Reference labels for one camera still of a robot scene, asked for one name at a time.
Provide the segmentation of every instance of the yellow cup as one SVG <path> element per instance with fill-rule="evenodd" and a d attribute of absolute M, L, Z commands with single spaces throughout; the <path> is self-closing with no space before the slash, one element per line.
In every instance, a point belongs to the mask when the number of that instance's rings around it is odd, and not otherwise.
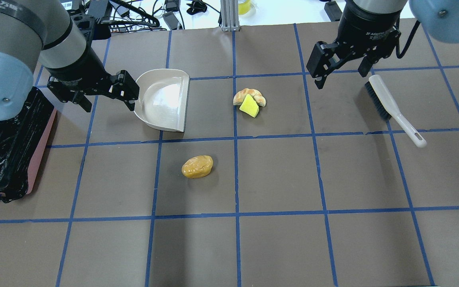
<path fill-rule="evenodd" d="M 244 15 L 251 10 L 251 0 L 238 0 L 238 14 Z"/>

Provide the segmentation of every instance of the grid line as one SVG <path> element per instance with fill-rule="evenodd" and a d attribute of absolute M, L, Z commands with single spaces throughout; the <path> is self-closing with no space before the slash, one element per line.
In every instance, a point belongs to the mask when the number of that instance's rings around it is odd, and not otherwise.
<path fill-rule="evenodd" d="M 456 98 L 456 95 L 454 94 L 454 91 L 451 87 L 451 84 L 449 83 L 449 80 L 447 78 L 447 75 L 446 75 L 446 72 L 444 71 L 444 69 L 446 69 L 445 67 L 442 66 L 441 62 L 440 62 L 440 59 L 439 59 L 439 56 L 437 55 L 437 51 L 435 50 L 435 46 L 433 45 L 433 42 L 430 38 L 430 35 L 428 34 L 428 31 L 426 30 L 426 28 L 423 27 L 423 31 L 424 31 L 424 34 L 426 34 L 426 38 L 428 38 L 428 43 L 430 44 L 430 48 L 433 52 L 433 55 L 435 56 L 435 60 L 437 60 L 437 64 L 439 65 L 439 69 L 440 69 L 440 72 L 442 74 L 442 77 L 444 78 L 444 81 L 446 83 L 446 86 L 447 86 L 447 89 L 449 91 L 449 93 L 451 94 L 451 98 L 454 102 L 454 105 L 458 111 L 458 114 L 459 114 L 459 103 L 458 103 L 458 100 Z"/>
<path fill-rule="evenodd" d="M 169 69 L 169 56 L 171 54 L 171 38 L 173 32 L 169 31 L 168 42 L 167 42 L 167 54 L 166 54 L 166 69 Z M 146 256 L 146 270 L 144 277 L 144 286 L 148 287 L 150 284 L 150 272 L 151 272 L 151 253 L 153 252 L 153 234 L 155 232 L 155 213 L 157 212 L 157 196 L 159 191 L 159 172 L 161 167 L 161 156 L 162 156 L 162 142 L 164 132 L 159 132 L 159 146 L 157 147 L 157 163 L 155 164 L 155 182 L 153 184 L 153 202 L 151 205 L 151 220 L 150 220 L 150 233 L 148 235 L 148 252 Z"/>
<path fill-rule="evenodd" d="M 375 71 L 415 71 L 415 70 L 437 70 L 437 69 L 459 69 L 459 65 L 440 66 L 440 67 L 400 67 L 400 68 L 382 68 L 375 69 Z M 358 73 L 357 70 L 335 70 L 332 73 Z M 228 76 L 207 76 L 207 77 L 193 77 L 191 81 L 199 80 L 220 80 L 231 78 L 259 78 L 259 77 L 282 77 L 282 76 L 302 76 L 309 75 L 308 71 L 295 72 L 295 73 L 264 73 L 264 74 L 249 74 L 249 75 L 228 75 Z M 36 86 L 37 88 L 46 88 L 47 86 Z"/>
<path fill-rule="evenodd" d="M 40 66 L 40 70 L 38 71 L 37 80 L 35 81 L 35 86 L 38 86 L 38 81 L 40 80 L 40 77 L 42 76 L 42 72 L 43 72 L 43 65 Z"/>
<path fill-rule="evenodd" d="M 235 31 L 231 32 L 233 75 L 237 74 L 237 44 Z M 237 94 L 237 78 L 233 77 L 233 94 Z M 242 287 L 242 263 L 240 254 L 240 199 L 238 196 L 238 131 L 237 106 L 233 106 L 233 146 L 235 149 L 235 243 L 237 248 L 237 287 Z"/>
<path fill-rule="evenodd" d="M 428 261 L 428 256 L 426 255 L 426 249 L 424 248 L 424 242 L 421 236 L 421 230 L 419 229 L 419 224 L 417 222 L 417 216 L 416 216 L 416 212 L 414 209 L 414 204 L 412 202 L 412 198 L 410 197 L 410 190 L 408 189 L 408 184 L 406 183 L 405 172 L 403 170 L 403 165 L 401 164 L 398 147 L 396 145 L 396 141 L 394 140 L 394 134 L 392 133 L 392 129 L 390 128 L 389 121 L 387 121 L 387 128 L 389 130 L 390 141 L 392 142 L 394 154 L 396 156 L 399 173 L 401 174 L 401 180 L 403 182 L 403 188 L 405 190 L 406 199 L 408 201 L 409 211 L 410 211 L 410 214 L 412 215 L 412 221 L 414 223 L 414 228 L 415 228 L 416 235 L 417 235 L 417 241 L 419 242 L 419 248 L 421 249 L 421 255 L 424 261 L 424 266 L 426 267 L 426 274 L 428 275 L 428 279 L 430 280 L 430 285 L 433 286 L 435 285 L 435 282 L 433 280 L 432 270 L 430 268 L 430 262 Z"/>
<path fill-rule="evenodd" d="M 430 129 L 430 130 L 418 130 L 420 133 L 432 133 L 432 132 L 457 132 L 459 128 L 448 128 L 448 129 Z M 405 133 L 403 130 L 393 130 L 392 133 Z M 373 131 L 373 132 L 330 132 L 330 133 L 315 133 L 316 137 L 319 136 L 367 136 L 370 134 L 388 134 L 388 131 Z M 308 138 L 312 134 L 276 134 L 276 135 L 262 135 L 262 136 L 238 136 L 239 140 L 254 140 L 259 138 Z M 220 137 L 220 138 L 182 138 L 176 140 L 162 140 L 162 143 L 168 142 L 211 142 L 220 140 L 233 140 L 234 137 Z M 142 145 L 142 144 L 158 144 L 158 140 L 147 140 L 141 141 L 129 141 L 129 142 L 91 142 L 88 146 L 95 145 Z M 75 143 L 71 145 L 48 145 L 48 149 L 66 149 L 70 147 L 84 147 L 84 143 Z"/>
<path fill-rule="evenodd" d="M 107 54 L 109 53 L 110 44 L 111 44 L 111 38 L 109 38 L 107 40 L 107 44 L 106 44 L 106 51 L 104 53 L 104 60 L 102 61 L 102 65 L 104 67 L 106 65 Z M 88 131 L 86 133 L 86 142 L 84 143 L 84 152 L 82 153 L 82 159 L 81 159 L 81 162 L 80 162 L 79 175 L 78 175 L 78 178 L 77 178 L 77 183 L 75 184 L 75 192 L 74 192 L 74 197 L 73 197 L 73 200 L 72 200 L 72 207 L 71 207 L 71 214 L 70 214 L 70 218 L 69 218 L 69 225 L 67 227 L 67 232 L 66 232 L 66 236 L 65 236 L 65 242 L 63 244 L 63 251 L 61 253 L 60 267 L 58 269 L 58 276 L 56 278 L 56 287 L 59 287 L 60 283 L 61 283 L 61 276 L 62 276 L 62 273 L 63 273 L 63 266 L 65 264 L 66 252 L 67 252 L 67 249 L 69 247 L 69 240 L 70 240 L 70 234 L 71 234 L 72 223 L 73 223 L 72 219 L 73 219 L 73 216 L 74 216 L 74 213 L 75 213 L 75 206 L 76 206 L 76 203 L 77 203 L 77 197 L 79 195 L 79 187 L 80 187 L 80 182 L 81 182 L 81 179 L 82 179 L 82 171 L 84 170 L 84 162 L 86 160 L 86 155 L 88 154 L 88 147 L 89 147 L 88 143 L 90 142 L 91 129 L 93 127 L 93 120 L 95 119 L 97 102 L 98 102 L 98 96 L 95 96 L 95 101 L 93 102 L 93 107 L 92 107 L 92 111 L 91 111 L 90 124 L 88 126 Z"/>
<path fill-rule="evenodd" d="M 303 73 L 302 79 L 304 80 L 304 93 L 306 94 L 306 106 L 308 109 L 309 124 L 311 126 L 311 135 L 313 138 L 313 149 L 315 153 L 316 172 L 318 176 L 318 184 L 320 187 L 320 197 L 321 197 L 321 202 L 322 202 L 322 208 L 324 210 L 324 222 L 325 222 L 325 227 L 326 227 L 327 246 L 328 246 L 329 259 L 330 259 L 330 269 L 332 271 L 334 286 L 337 287 L 338 286 L 337 272 L 335 269 L 332 237 L 330 235 L 330 224 L 328 221 L 328 212 L 327 212 L 327 204 L 326 204 L 326 199 L 325 199 L 324 182 L 322 181 L 322 177 L 321 177 L 320 157 L 318 154 L 318 145 L 316 142 L 316 133 L 315 133 L 315 126 L 313 123 L 313 115 L 311 114 L 311 101 L 309 100 L 308 81 L 306 79 L 306 70 L 304 68 L 304 57 L 302 56 L 302 48 L 300 46 L 300 38 L 298 36 L 297 24 L 293 24 L 293 29 L 295 31 L 295 38 L 297 40 L 298 54 L 300 57 L 300 65 L 301 65 L 302 73 Z"/>
<path fill-rule="evenodd" d="M 422 206 L 413 207 L 415 211 L 441 211 L 459 210 L 459 205 L 452 206 Z M 295 215 L 314 215 L 314 214 L 373 214 L 373 213 L 394 213 L 410 211 L 410 207 L 398 208 L 365 208 L 365 209 L 328 209 L 324 210 L 289 210 L 289 211 L 253 211 L 239 212 L 239 216 L 295 216 Z M 235 212 L 215 213 L 215 214 L 170 214 L 155 216 L 155 220 L 186 219 L 186 218 L 219 218 L 235 217 Z M 100 221 L 132 221 L 132 220 L 151 220 L 151 216 L 110 216 L 93 218 L 26 218 L 26 219 L 0 219 L 0 224 L 20 224 L 20 223 L 51 223 L 51 222 L 100 222 Z"/>

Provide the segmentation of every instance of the croissant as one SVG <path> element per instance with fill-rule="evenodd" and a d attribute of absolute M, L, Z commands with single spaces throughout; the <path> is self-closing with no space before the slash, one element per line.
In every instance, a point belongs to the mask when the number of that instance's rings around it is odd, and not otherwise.
<path fill-rule="evenodd" d="M 244 102 L 245 96 L 249 94 L 253 99 L 256 101 L 258 106 L 264 107 L 267 104 L 267 100 L 265 97 L 263 97 L 262 93 L 256 89 L 243 89 L 239 91 L 234 97 L 233 97 L 233 105 L 234 106 L 240 106 Z"/>

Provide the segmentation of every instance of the cleaning brush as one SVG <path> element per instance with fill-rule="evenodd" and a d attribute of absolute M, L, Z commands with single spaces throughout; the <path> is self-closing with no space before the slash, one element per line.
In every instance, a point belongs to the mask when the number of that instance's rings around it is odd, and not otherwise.
<path fill-rule="evenodd" d="M 386 87 L 386 84 L 379 75 L 369 77 L 369 82 L 365 85 L 369 96 L 371 96 L 380 117 L 384 120 L 394 118 L 406 132 L 409 138 L 414 142 L 417 147 L 425 147 L 426 140 L 421 134 L 408 122 L 408 120 L 401 114 L 399 107 Z"/>

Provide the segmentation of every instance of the white dustpan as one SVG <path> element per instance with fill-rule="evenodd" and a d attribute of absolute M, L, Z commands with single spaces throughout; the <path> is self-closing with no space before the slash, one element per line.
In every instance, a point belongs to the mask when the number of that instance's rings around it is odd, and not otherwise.
<path fill-rule="evenodd" d="M 154 129 L 184 132 L 189 79 L 176 69 L 145 72 L 135 81 L 139 86 L 135 115 Z"/>

